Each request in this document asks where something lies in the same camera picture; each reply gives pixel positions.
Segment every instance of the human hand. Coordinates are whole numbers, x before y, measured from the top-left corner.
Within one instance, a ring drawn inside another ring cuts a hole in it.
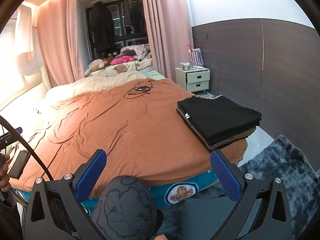
[[[8,164],[8,160],[10,158],[9,154],[5,154],[2,156],[4,159],[4,163],[3,166],[0,170],[0,176],[1,176],[1,180],[0,180],[0,189],[2,190],[2,192],[7,192],[10,189],[10,183],[9,183],[9,175],[8,175],[8,169],[9,169],[9,164]]]
[[[164,235],[157,236],[155,240],[168,240]]]

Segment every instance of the gray floor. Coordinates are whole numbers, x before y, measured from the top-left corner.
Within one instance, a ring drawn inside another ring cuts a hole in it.
[[[194,92],[194,94],[204,97],[214,97],[210,93],[205,93],[205,91]],[[255,132],[247,138],[247,142],[247,150],[244,152],[243,160],[239,162],[238,166],[241,166],[254,158],[259,152],[273,142],[273,138],[260,127],[257,127]]]

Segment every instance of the gray wall panel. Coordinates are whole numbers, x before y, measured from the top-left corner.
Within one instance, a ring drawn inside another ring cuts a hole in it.
[[[212,72],[209,92],[255,108],[262,73],[260,19],[200,25],[193,27],[193,34],[205,66]]]
[[[212,72],[210,93],[242,106],[257,106],[263,130],[273,138],[283,134],[316,170],[320,168],[320,37],[316,30],[281,20],[241,19],[195,26],[193,35]]]
[[[261,128],[286,136],[320,168],[320,38],[296,23],[262,20],[264,71],[257,110]]]

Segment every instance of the teddy bear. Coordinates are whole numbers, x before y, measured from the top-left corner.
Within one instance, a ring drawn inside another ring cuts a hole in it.
[[[98,69],[103,69],[106,65],[108,65],[107,61],[96,59],[89,64],[88,69],[85,71],[84,75],[88,77],[91,72],[95,72]]]

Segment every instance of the white nightstand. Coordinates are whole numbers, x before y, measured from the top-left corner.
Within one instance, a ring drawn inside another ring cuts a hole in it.
[[[210,70],[182,70],[176,68],[176,83],[189,92],[209,89]]]

